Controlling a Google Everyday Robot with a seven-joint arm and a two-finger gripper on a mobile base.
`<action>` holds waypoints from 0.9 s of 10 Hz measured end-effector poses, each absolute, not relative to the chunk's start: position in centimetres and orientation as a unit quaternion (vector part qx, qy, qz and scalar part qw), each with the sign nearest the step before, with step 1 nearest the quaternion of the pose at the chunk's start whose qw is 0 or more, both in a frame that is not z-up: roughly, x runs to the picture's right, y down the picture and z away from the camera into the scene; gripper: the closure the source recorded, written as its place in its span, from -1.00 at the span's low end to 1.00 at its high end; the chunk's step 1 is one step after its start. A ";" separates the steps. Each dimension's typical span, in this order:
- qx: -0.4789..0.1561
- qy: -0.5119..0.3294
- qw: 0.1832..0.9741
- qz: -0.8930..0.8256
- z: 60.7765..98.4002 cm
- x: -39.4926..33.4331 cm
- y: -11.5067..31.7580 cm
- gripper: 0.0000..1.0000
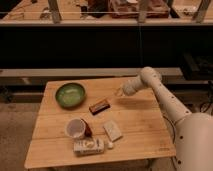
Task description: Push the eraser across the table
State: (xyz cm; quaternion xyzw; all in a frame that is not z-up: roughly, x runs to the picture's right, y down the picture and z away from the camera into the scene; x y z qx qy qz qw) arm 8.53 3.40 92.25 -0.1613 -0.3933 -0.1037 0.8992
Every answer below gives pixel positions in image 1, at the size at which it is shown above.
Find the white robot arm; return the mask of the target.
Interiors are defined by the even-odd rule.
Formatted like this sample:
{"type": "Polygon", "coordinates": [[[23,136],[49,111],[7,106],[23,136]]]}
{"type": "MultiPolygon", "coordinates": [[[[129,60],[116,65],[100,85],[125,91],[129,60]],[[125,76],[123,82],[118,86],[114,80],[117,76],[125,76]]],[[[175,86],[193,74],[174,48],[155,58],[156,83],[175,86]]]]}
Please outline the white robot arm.
{"type": "Polygon", "coordinates": [[[161,74],[152,67],[144,67],[140,73],[120,86],[120,95],[132,96],[151,88],[159,103],[176,128],[177,171],[213,171],[213,116],[192,113],[162,83],[161,74]]]}

